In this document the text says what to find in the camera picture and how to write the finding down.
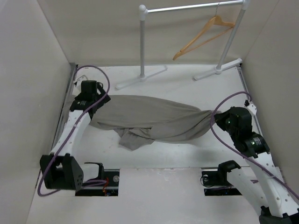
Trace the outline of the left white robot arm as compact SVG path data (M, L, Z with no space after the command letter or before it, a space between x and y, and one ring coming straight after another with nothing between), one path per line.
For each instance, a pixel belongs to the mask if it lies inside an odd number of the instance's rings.
M96 111L110 100L97 81L83 81L73 100L63 132L49 155L42 155L40 167L47 189L79 191L87 184L100 186L105 180L101 163L79 165L76 154L85 129Z

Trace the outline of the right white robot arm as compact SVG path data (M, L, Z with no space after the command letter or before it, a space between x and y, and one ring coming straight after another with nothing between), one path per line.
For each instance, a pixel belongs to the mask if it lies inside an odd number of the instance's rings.
M297 224L299 205L279 177L265 139L252 130L252 110L231 107L213 118L229 134L234 150L247 161L257 179L253 183L235 161L227 161L219 165L218 182L237 188L257 213L259 223Z

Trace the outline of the grey trousers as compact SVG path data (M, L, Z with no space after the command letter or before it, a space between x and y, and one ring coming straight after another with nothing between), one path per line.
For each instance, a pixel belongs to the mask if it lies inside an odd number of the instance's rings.
M114 130L119 145L134 151L154 141L180 142L197 139L210 129L211 110L201 110L161 98L112 95L94 114L91 126Z

